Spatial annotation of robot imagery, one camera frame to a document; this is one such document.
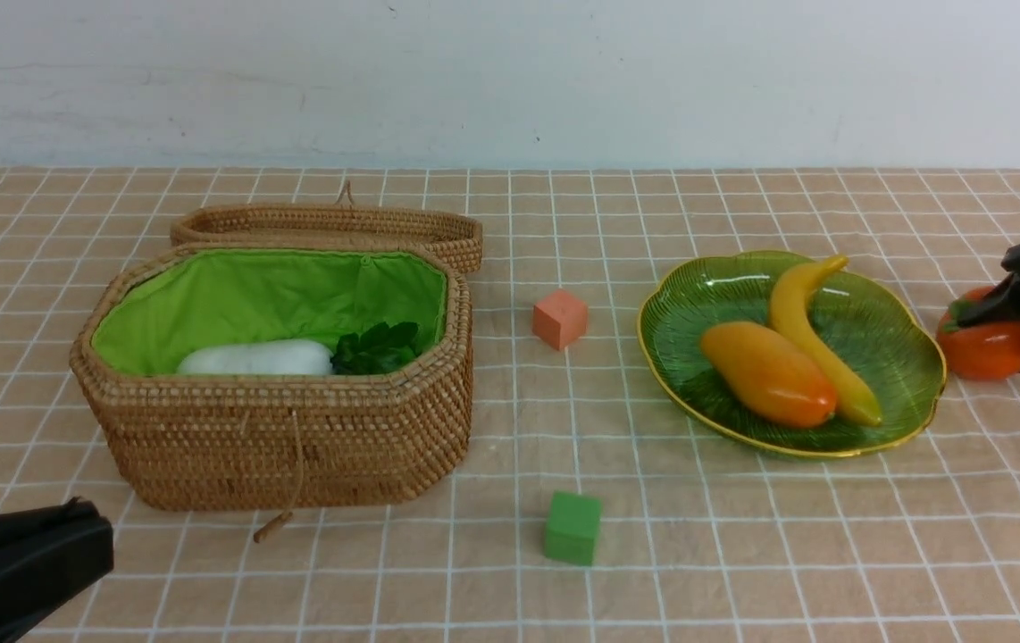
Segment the wicker basket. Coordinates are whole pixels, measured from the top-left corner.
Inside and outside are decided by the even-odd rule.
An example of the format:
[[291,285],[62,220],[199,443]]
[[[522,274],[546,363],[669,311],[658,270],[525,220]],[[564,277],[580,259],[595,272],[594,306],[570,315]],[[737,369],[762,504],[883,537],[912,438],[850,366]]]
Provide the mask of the wicker basket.
[[[94,332],[135,286],[206,249],[407,252],[446,276],[442,341],[390,375],[203,379],[130,376],[92,346]],[[146,504],[166,510],[396,504],[456,467],[470,439],[470,291],[445,260],[393,241],[276,239],[184,244],[115,277],[69,353],[118,472]]]
[[416,244],[458,273],[481,267],[482,225],[454,212],[358,206],[344,181],[330,206],[304,203],[238,203],[204,207],[169,229],[174,246],[195,241],[240,241],[301,235],[323,240],[391,240]]

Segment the orange persimmon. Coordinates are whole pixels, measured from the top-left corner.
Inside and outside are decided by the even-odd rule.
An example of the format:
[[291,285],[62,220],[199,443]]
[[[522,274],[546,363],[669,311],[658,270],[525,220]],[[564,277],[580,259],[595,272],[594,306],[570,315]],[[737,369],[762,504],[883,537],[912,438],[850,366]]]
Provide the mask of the orange persimmon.
[[967,306],[982,301],[993,286],[980,286],[957,298],[935,329],[935,342],[952,374],[965,380],[1004,380],[1020,374],[1020,318],[990,322],[963,329],[956,318]]
[[811,429],[835,416],[837,393],[828,377],[795,343],[767,326],[716,325],[701,335],[700,347],[740,403],[762,418]]

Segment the basket lid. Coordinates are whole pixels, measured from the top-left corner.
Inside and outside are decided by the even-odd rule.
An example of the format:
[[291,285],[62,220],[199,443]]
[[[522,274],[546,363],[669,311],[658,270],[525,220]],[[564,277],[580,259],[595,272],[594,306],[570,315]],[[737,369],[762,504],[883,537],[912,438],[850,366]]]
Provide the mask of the basket lid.
[[441,257],[461,274],[482,263],[482,225],[455,212],[360,206],[343,183],[334,203],[230,203],[199,208],[169,228],[172,246],[189,243],[325,237],[330,240],[392,240]]

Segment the basket string tie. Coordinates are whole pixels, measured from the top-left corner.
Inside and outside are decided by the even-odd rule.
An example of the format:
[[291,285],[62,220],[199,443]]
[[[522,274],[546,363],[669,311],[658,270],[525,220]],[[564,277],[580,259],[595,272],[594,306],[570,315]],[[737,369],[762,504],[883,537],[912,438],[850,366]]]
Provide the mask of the basket string tie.
[[289,525],[289,522],[293,517],[293,509],[295,509],[295,505],[297,505],[297,501],[299,500],[299,493],[303,491],[303,439],[299,436],[299,419],[297,418],[297,414],[295,414],[295,408],[292,410],[292,428],[295,435],[295,443],[297,443],[297,485],[295,485],[295,491],[292,492],[292,497],[287,507],[277,516],[270,520],[267,525],[262,526],[255,536],[252,537],[257,545],[261,544],[270,534],[276,533],[283,526]]
[[355,206],[356,199],[355,199],[354,196],[351,196],[351,180],[350,179],[344,181],[343,188],[342,188],[342,190],[340,190],[340,195],[335,197],[335,204],[340,204],[343,201],[343,199],[344,199],[345,196],[348,199],[348,204],[350,204],[350,206]]

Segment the persimmon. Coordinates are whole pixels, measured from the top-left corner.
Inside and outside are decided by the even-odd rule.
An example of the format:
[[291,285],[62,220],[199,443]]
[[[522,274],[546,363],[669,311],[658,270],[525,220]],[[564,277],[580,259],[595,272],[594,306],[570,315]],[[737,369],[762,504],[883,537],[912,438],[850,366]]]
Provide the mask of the persimmon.
[[935,341],[947,358],[947,367],[964,380],[1005,380],[1020,374],[1020,318],[960,327],[956,318],[982,301],[993,286],[980,286],[957,298],[938,320]]

